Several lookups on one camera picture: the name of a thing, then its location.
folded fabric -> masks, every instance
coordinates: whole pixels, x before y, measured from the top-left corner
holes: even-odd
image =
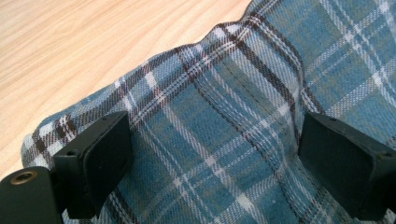
[[[90,124],[127,110],[132,168],[99,218],[65,222],[359,223],[297,148],[307,110],[396,148],[395,12],[395,1],[255,0],[45,119],[23,165],[52,167]]]

blue plaid fabric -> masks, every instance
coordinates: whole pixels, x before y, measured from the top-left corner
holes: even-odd
[[[131,170],[99,218],[67,223],[359,223],[297,148],[307,110],[396,148],[395,12],[385,0],[255,0],[44,120],[23,165],[52,167],[90,124],[127,110]]]

plaid fabric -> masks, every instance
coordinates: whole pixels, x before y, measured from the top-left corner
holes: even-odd
[[[396,147],[395,12],[383,0],[253,1],[240,21],[44,120],[23,165],[51,167],[95,120],[128,110],[132,168],[101,216],[80,222],[358,223],[297,148],[306,110]]]

black plastic part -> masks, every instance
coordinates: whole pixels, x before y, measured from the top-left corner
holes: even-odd
[[[394,206],[396,152],[344,122],[307,113],[299,156],[352,217],[380,220]]]
[[[52,191],[50,171],[29,167],[0,183],[0,223],[64,223]]]
[[[102,117],[54,155],[70,218],[99,216],[133,158],[127,112]]]

wooden surface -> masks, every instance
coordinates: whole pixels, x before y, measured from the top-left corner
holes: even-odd
[[[249,0],[0,2],[0,179],[23,137],[151,56],[236,21]]]

